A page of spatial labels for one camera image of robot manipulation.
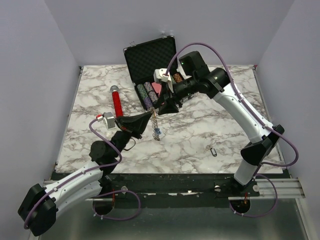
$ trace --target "red cylinder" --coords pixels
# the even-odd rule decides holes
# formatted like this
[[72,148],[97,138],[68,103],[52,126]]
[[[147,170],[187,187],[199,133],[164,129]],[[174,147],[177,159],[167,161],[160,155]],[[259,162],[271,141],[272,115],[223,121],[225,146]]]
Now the red cylinder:
[[115,116],[116,117],[123,116],[124,113],[122,112],[121,101],[120,101],[119,93],[117,91],[112,92],[112,99],[113,99],[113,105],[115,110]]

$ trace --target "metal clip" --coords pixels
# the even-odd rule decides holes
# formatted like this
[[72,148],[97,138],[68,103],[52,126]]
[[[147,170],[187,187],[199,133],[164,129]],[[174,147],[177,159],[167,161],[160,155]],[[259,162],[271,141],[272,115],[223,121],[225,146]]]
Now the metal clip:
[[210,152],[211,152],[212,156],[214,156],[214,157],[217,156],[217,152],[216,152],[216,150],[215,150],[213,147],[210,148]]

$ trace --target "white wall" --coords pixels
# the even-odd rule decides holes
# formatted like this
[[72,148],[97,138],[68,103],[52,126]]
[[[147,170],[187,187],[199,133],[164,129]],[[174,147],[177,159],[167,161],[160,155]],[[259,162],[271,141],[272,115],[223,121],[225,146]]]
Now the white wall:
[[0,239],[26,240],[17,211],[54,168],[79,68],[43,0],[0,8]]
[[[257,64],[294,0],[45,0],[82,65],[124,64],[129,42],[174,34],[177,48],[214,46],[228,64]],[[220,64],[198,47],[209,64]]]
[[[299,149],[290,168],[305,191],[320,236],[320,1],[295,0],[258,64],[257,73],[274,123]],[[281,145],[285,160],[294,153]]]

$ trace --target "cable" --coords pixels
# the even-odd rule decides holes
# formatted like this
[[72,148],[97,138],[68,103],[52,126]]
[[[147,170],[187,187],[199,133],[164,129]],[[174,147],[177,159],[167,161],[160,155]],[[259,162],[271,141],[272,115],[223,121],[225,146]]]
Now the cable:
[[[119,160],[114,162],[114,163],[110,163],[110,164],[104,164],[104,165],[99,165],[99,166],[94,166],[94,167],[91,167],[91,168],[88,168],[86,169],[84,172],[79,172],[77,173],[76,175],[74,175],[73,177],[67,179],[66,181],[60,183],[58,186],[56,186],[56,189],[60,189],[61,187],[63,187],[65,184],[69,183],[70,181],[72,181],[73,179],[79,177],[80,175],[83,175],[87,172],[90,172],[92,170],[95,170],[95,169],[100,169],[100,168],[105,168],[105,167],[111,167],[111,166],[114,166],[114,165],[117,165],[119,163],[121,163],[122,161],[122,155],[121,155],[121,152],[109,141],[107,140],[105,137],[103,137],[102,135],[100,135],[97,131],[95,131],[93,128],[92,128],[92,124],[94,124],[95,122],[97,121],[97,119],[95,118],[94,120],[92,120],[90,123],[89,123],[89,129],[95,134],[97,135],[99,138],[101,138],[103,141],[105,141],[113,150],[115,150],[115,152],[119,155]],[[43,195],[39,201],[36,202],[36,204],[34,204],[33,208],[31,209],[31,211],[29,212],[29,214],[26,216],[25,218],[25,221],[24,221],[24,224],[23,224],[23,227],[24,229],[29,229],[28,227],[28,223],[29,223],[29,220],[32,216],[32,214],[34,213],[34,211],[37,209],[37,207],[42,203],[43,200],[45,200],[50,194],[52,194],[55,190],[50,190],[48,191],[45,195]]]
[[275,194],[275,200],[274,200],[274,204],[273,204],[272,208],[269,211],[267,211],[265,213],[262,213],[262,214],[259,214],[259,215],[249,215],[249,214],[244,215],[243,213],[239,213],[236,210],[234,210],[234,208],[232,207],[231,203],[229,203],[229,207],[231,208],[231,210],[232,210],[232,212],[234,214],[242,216],[242,217],[246,217],[246,218],[260,218],[260,217],[264,217],[265,215],[268,215],[269,213],[271,213],[273,210],[276,209],[276,206],[278,204],[278,192],[277,192],[276,186],[274,185],[274,183],[268,177],[266,177],[266,176],[264,176],[262,174],[257,174],[255,176],[267,179],[269,181],[269,183],[271,183],[271,185],[272,185],[272,187],[274,189],[274,194]]
[[255,112],[248,106],[248,104],[244,101],[244,99],[242,99],[240,93],[238,92],[237,88],[236,88],[236,85],[235,85],[235,82],[234,82],[234,79],[232,78],[231,76],[231,73],[229,71],[229,68],[226,64],[226,62],[223,60],[223,58],[221,57],[221,55],[210,45],[206,44],[206,43],[203,43],[203,42],[192,42],[192,43],[189,43],[187,45],[185,45],[182,49],[180,49],[171,59],[171,61],[169,62],[169,65],[166,69],[166,72],[165,72],[165,75],[167,76],[168,73],[169,73],[169,70],[173,64],[173,62],[175,61],[175,59],[178,57],[178,55],[184,50],[186,49],[187,47],[191,46],[191,45],[201,45],[201,46],[205,46],[209,49],[211,49],[216,55],[217,57],[220,59],[223,67],[225,68],[225,71],[230,79],[230,83],[231,83],[231,86],[235,92],[235,94],[237,95],[238,97],[238,100],[244,105],[244,107],[251,113],[251,115],[263,126],[263,128],[266,128],[267,130],[269,130],[270,132],[272,132],[273,134],[276,134],[278,137],[280,137],[281,139],[283,139],[285,142],[287,142],[291,147],[292,149],[294,150],[294,153],[295,153],[295,158],[294,160],[291,162],[291,163],[288,163],[288,164],[277,164],[277,163],[272,163],[272,162],[266,162],[266,161],[263,161],[260,163],[260,165],[262,164],[267,164],[267,165],[271,165],[271,166],[276,166],[276,167],[290,167],[292,165],[294,165],[298,159],[299,159],[299,152],[298,152],[298,149],[296,148],[296,146],[289,140],[287,139],[286,137],[284,137],[283,135],[281,135],[280,133],[278,133],[277,131],[275,131],[272,127],[269,127],[269,126],[266,126],[265,123],[255,114]]
[[133,191],[130,191],[130,190],[117,190],[117,191],[111,191],[111,192],[108,192],[108,193],[104,193],[104,194],[98,195],[96,197],[104,197],[104,196],[107,196],[107,195],[117,194],[117,193],[130,193],[130,194],[133,194],[136,197],[136,199],[138,200],[138,209],[133,215],[128,216],[128,217],[123,217],[123,218],[116,218],[116,217],[111,217],[111,216],[99,215],[96,212],[95,206],[92,205],[92,210],[94,212],[93,216],[94,217],[95,216],[101,217],[101,219],[103,218],[103,219],[109,219],[109,220],[115,220],[115,221],[126,221],[126,220],[130,220],[130,219],[133,219],[133,218],[137,217],[140,214],[140,211],[141,211],[141,201],[140,201],[139,196]]

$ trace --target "marble table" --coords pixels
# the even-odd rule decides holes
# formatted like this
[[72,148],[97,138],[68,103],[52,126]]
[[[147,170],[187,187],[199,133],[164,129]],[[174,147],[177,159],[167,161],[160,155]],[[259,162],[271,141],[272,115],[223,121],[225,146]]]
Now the marble table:
[[[239,90],[265,116],[253,66],[230,66],[229,69]],[[72,173],[91,160],[90,146],[99,138],[91,133],[88,124],[100,113],[115,114],[110,93],[112,85],[118,85],[120,89],[125,116],[144,112],[126,65],[85,66],[57,160],[57,173]],[[135,147],[122,152],[123,161],[114,173],[210,174],[235,173],[237,170],[242,160],[240,150],[249,140],[237,122],[214,100],[197,93],[183,104],[179,113],[157,119],[161,140],[153,139],[149,122]],[[116,131],[107,130],[102,122],[93,127],[108,139]],[[216,157],[212,156],[210,148],[216,150]],[[282,162],[277,148],[265,160]],[[260,173],[282,172],[281,168],[268,165],[260,170]]]

